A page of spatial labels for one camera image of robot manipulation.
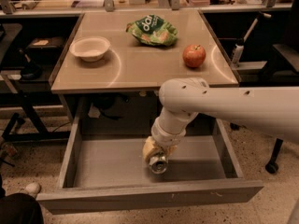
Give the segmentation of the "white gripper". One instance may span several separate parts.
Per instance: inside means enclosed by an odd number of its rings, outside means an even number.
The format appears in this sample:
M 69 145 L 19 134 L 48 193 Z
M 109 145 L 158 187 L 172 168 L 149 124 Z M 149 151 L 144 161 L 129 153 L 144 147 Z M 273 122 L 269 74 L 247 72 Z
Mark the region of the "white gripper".
M 146 139 L 142 149 L 144 161 L 149 163 L 152 157 L 163 154 L 164 150 L 162 147 L 168 147 L 167 156 L 171 156 L 185 134 L 185 130 L 180 133 L 165 131 L 160 125 L 159 120 L 156 119 L 151 127 L 151 136 Z

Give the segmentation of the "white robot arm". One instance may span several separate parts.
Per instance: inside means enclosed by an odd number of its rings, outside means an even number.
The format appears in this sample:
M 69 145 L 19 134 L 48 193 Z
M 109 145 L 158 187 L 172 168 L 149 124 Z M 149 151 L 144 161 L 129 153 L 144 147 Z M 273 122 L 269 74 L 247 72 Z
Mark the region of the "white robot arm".
M 209 88 L 204 80 L 171 79 L 158 91 L 162 114 L 153 125 L 154 140 L 166 146 L 182 136 L 199 113 L 234 121 L 249 130 L 246 144 L 236 142 L 246 173 L 251 175 L 265 148 L 263 135 L 282 146 L 282 171 L 248 204 L 216 207 L 160 208 L 145 224 L 298 224 L 299 91 L 296 87 Z

